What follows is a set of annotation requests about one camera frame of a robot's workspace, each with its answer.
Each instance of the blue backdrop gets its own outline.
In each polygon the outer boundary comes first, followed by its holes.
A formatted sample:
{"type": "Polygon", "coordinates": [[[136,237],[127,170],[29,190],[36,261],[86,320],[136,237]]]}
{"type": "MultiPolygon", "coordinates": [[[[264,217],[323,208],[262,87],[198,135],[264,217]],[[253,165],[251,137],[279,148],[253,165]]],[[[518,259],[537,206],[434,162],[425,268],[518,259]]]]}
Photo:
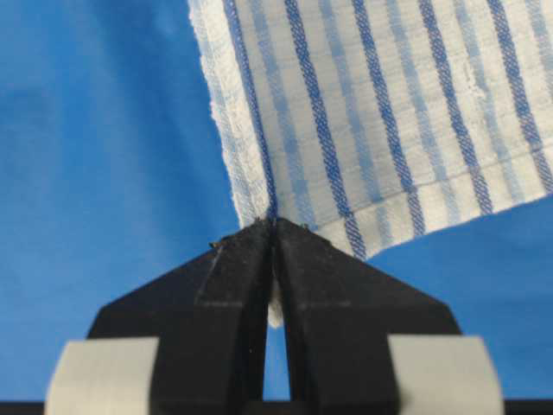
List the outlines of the blue backdrop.
{"type": "MultiPolygon", "coordinates": [[[[43,399],[99,306],[238,230],[185,0],[4,2],[0,399],[43,399]]],[[[553,200],[372,263],[485,336],[510,397],[553,395],[553,200]]],[[[282,330],[268,398],[287,397],[282,330]]]]}

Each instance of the white tape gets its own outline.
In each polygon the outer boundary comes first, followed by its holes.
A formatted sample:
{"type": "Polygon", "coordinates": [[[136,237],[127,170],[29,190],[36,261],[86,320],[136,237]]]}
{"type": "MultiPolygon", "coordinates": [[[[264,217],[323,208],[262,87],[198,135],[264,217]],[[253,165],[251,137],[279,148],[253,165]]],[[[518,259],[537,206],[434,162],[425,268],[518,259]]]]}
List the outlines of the white tape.
{"type": "Polygon", "coordinates": [[[155,337],[68,342],[46,415],[148,415],[155,337]]]}
{"type": "Polygon", "coordinates": [[[486,346],[462,335],[390,335],[401,415],[501,415],[486,346]]]}

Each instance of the black plastic part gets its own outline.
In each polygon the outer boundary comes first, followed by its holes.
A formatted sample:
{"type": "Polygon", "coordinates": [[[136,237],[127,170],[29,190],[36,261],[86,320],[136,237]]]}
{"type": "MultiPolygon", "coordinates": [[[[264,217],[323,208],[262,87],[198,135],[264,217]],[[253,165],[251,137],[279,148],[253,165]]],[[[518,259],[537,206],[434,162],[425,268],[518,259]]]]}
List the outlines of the black plastic part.
{"type": "MultiPolygon", "coordinates": [[[[157,336],[150,413],[395,414],[388,334],[459,334],[444,303],[287,220],[257,221],[103,307],[89,338],[157,336]],[[291,402],[263,402],[267,303],[283,294],[291,402]]],[[[0,415],[42,403],[0,402],[0,415]]],[[[505,402],[553,414],[553,400],[505,402]]]]}
{"type": "Polygon", "coordinates": [[[270,223],[106,305],[89,338],[158,336],[151,413],[239,413],[263,392],[270,223]]]}
{"type": "Polygon", "coordinates": [[[0,402],[0,415],[42,415],[42,402],[0,402]]]}
{"type": "Polygon", "coordinates": [[[303,227],[276,225],[293,399],[320,414],[395,414],[390,333],[459,334],[449,308],[303,227]]]}

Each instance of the blue background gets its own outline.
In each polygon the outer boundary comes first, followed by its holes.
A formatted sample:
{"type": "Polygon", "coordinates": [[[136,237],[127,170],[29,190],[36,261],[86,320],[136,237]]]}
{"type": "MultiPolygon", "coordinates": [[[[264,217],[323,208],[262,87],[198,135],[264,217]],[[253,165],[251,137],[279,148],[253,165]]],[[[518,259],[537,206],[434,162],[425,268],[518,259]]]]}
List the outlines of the blue background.
{"type": "MultiPolygon", "coordinates": [[[[104,303],[238,230],[185,0],[0,13],[0,399],[43,399],[104,303]]],[[[553,199],[379,254],[485,336],[508,397],[553,396],[553,199]]],[[[287,397],[271,330],[267,398],[287,397]]]]}

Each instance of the towel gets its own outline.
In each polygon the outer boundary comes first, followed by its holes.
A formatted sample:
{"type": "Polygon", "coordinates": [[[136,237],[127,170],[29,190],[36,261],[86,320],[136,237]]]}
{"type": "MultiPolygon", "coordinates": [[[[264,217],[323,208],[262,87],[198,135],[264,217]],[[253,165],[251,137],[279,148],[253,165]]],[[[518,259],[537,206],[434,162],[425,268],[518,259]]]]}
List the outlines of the towel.
{"type": "Polygon", "coordinates": [[[240,225],[367,259],[553,191],[553,2],[190,0],[240,225]]]}

